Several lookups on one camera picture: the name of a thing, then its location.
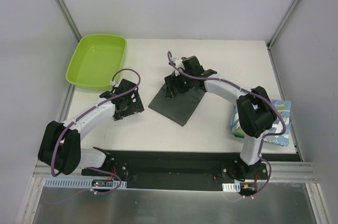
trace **robotic arm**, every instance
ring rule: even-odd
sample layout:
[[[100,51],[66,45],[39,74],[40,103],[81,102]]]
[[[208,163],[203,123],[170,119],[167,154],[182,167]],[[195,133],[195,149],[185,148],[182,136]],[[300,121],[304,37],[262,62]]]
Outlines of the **robotic arm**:
[[[57,170],[68,175],[76,168],[102,167],[105,166],[105,162],[110,165],[110,158],[106,158],[107,153],[98,148],[81,148],[80,142],[107,118],[113,117],[116,121],[144,111],[136,86],[135,83],[123,79],[118,86],[113,86],[111,91],[102,93],[95,104],[87,108],[85,112],[61,123],[50,122],[42,139],[38,153],[39,160],[52,166],[55,146],[60,135],[65,131],[64,141],[58,146],[54,158],[54,167]],[[135,88],[133,91],[124,94],[133,88]]]
[[[214,70],[204,70],[195,56],[178,59],[172,58],[171,53],[168,52],[168,59],[175,71],[165,77],[167,98],[175,98],[177,94],[184,94],[189,89],[195,88],[216,94],[237,106],[239,123],[246,136],[240,160],[234,167],[233,173],[236,174],[234,178],[244,180],[254,174],[261,162],[259,154],[262,147],[262,134],[272,127],[277,118],[271,107],[257,98],[259,95],[270,102],[265,89],[258,86],[248,94]]]

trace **green plastic tray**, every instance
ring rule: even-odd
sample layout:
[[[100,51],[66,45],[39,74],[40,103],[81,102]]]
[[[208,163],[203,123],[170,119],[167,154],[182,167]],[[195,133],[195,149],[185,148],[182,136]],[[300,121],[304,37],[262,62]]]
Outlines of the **green plastic tray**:
[[[111,89],[110,81],[122,67],[126,44],[124,38],[116,35],[93,34],[83,37],[69,63],[66,79],[81,88]]]

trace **white tabletop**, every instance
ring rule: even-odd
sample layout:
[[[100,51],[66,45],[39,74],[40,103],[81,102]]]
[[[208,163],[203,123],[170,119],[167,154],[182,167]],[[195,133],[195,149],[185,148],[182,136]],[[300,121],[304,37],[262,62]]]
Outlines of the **white tabletop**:
[[[173,72],[167,51],[173,57],[195,55],[204,69],[214,69],[242,87],[264,87],[271,99],[280,99],[273,68],[264,41],[150,40],[128,39],[124,68],[141,75],[139,94],[144,112],[98,125],[81,142],[81,147],[94,146],[107,150],[240,152],[242,139],[231,134],[229,126],[233,105],[206,93],[194,114],[182,127],[148,108]],[[137,77],[122,72],[120,79],[133,82]],[[76,87],[69,118],[93,104],[103,91]],[[288,147],[265,143],[263,153],[295,153],[292,138]]]

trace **purple cable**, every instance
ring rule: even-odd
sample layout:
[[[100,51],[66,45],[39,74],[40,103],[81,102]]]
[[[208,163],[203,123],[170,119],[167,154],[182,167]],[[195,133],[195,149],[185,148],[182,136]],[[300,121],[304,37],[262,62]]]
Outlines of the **purple cable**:
[[[194,80],[218,80],[218,81],[222,81],[224,83],[227,83],[235,88],[237,88],[238,90],[244,92],[244,93],[247,93],[247,94],[250,94],[256,98],[259,98],[261,99],[263,102],[265,102],[273,111],[274,113],[277,115],[278,119],[280,120],[282,126],[283,126],[283,129],[281,130],[280,133],[266,133],[263,135],[262,139],[261,139],[261,142],[260,142],[260,145],[259,145],[259,150],[258,150],[258,156],[259,156],[259,159],[263,162],[266,162],[268,165],[269,165],[269,176],[268,176],[268,179],[266,180],[265,184],[262,186],[262,188],[260,188],[255,194],[257,194],[258,192],[262,191],[263,188],[265,188],[265,186],[268,184],[268,182],[270,181],[270,178],[271,178],[271,174],[272,174],[272,170],[271,170],[271,164],[263,159],[261,157],[261,152],[262,152],[262,148],[263,148],[263,143],[264,143],[264,138],[267,137],[267,136],[279,136],[279,135],[283,135],[286,131],[286,125],[285,125],[285,122],[282,118],[282,116],[280,115],[280,113],[276,110],[276,108],[271,104],[271,102],[269,102],[266,98],[264,98],[263,96],[260,96],[258,94],[255,94],[255,93],[252,93],[251,91],[249,90],[246,90],[246,89],[243,89],[241,88],[240,86],[238,86],[237,84],[229,81],[229,80],[224,80],[224,79],[221,79],[221,78],[206,78],[206,77],[195,77],[195,76],[192,76],[192,75],[189,75],[185,72],[183,72],[183,70],[180,70],[179,68],[177,68],[174,63],[172,62],[171,58],[173,57],[171,52],[168,51],[168,60],[169,60],[169,65],[171,65],[176,71],[178,71],[180,74],[188,77],[188,78],[191,78],[191,79],[194,79]]]
[[[126,70],[127,70],[127,71],[132,71],[133,73],[135,73],[135,74],[137,75],[137,77],[138,77],[138,83],[136,84],[136,86],[133,87],[133,88],[131,88],[131,89],[129,89],[129,90],[127,90],[127,91],[125,91],[125,92],[123,92],[122,94],[115,95],[115,96],[113,96],[113,97],[110,97],[110,98],[108,98],[108,99],[106,99],[106,100],[100,102],[100,103],[98,104],[98,107],[101,106],[102,104],[105,104],[106,102],[109,102],[109,101],[114,100],[114,99],[116,99],[116,98],[119,98],[119,97],[121,97],[121,96],[127,95],[127,94],[133,92],[136,88],[138,88],[139,84],[141,83],[141,76],[138,74],[138,72],[136,72],[135,70],[130,69],[130,68],[123,68],[123,69],[121,69],[121,70],[118,70],[118,71],[114,74],[114,76],[112,77],[112,81],[114,81],[116,75],[118,75],[120,72],[126,71]],[[96,106],[93,106],[93,107],[91,107],[90,109],[86,110],[84,113],[82,113],[79,117],[77,117],[77,118],[75,119],[76,122],[78,122],[78,121],[79,121],[80,119],[82,119],[85,115],[89,114],[90,112],[92,112],[92,111],[95,110],[96,108],[97,108]],[[62,131],[62,133],[60,134],[60,136],[59,136],[59,138],[58,138],[58,140],[57,140],[57,142],[56,142],[56,144],[55,144],[55,148],[54,148],[53,155],[52,155],[52,161],[51,161],[51,173],[52,173],[52,176],[53,176],[53,177],[56,177],[56,176],[58,176],[58,175],[60,174],[60,171],[59,171],[57,174],[55,174],[55,171],[54,171],[54,167],[55,167],[55,158],[56,158],[56,156],[57,156],[57,152],[58,152],[58,148],[59,148],[60,142],[62,141],[63,136],[64,136],[64,134],[66,133],[66,131],[67,131],[70,127],[72,127],[74,124],[75,124],[74,122],[71,122],[71,123],[70,123],[70,124]]]
[[[114,173],[111,173],[111,172],[107,172],[107,171],[103,171],[103,170],[99,170],[99,169],[97,169],[95,167],[88,167],[88,169],[91,169],[91,170],[94,170],[94,171],[97,171],[97,172],[100,172],[100,173],[112,175],[112,176],[116,177],[117,180],[119,181],[119,184],[116,187],[112,188],[111,190],[106,191],[106,192],[97,192],[97,194],[99,194],[99,195],[104,195],[104,194],[111,193],[111,192],[117,190],[122,185],[122,180],[121,180],[121,178],[117,174],[114,174]],[[74,198],[76,195],[79,195],[79,194],[81,194],[81,193],[83,193],[85,191],[91,191],[91,190],[83,189],[81,191],[78,191],[78,192],[74,193],[73,195],[69,196],[68,198],[65,198],[65,199],[62,199],[62,200],[59,200],[59,201],[56,201],[56,202],[48,202],[44,197],[41,197],[41,198],[42,198],[42,201],[44,203],[46,203],[46,204],[50,204],[50,205],[62,204],[64,202],[66,202],[66,201]]]

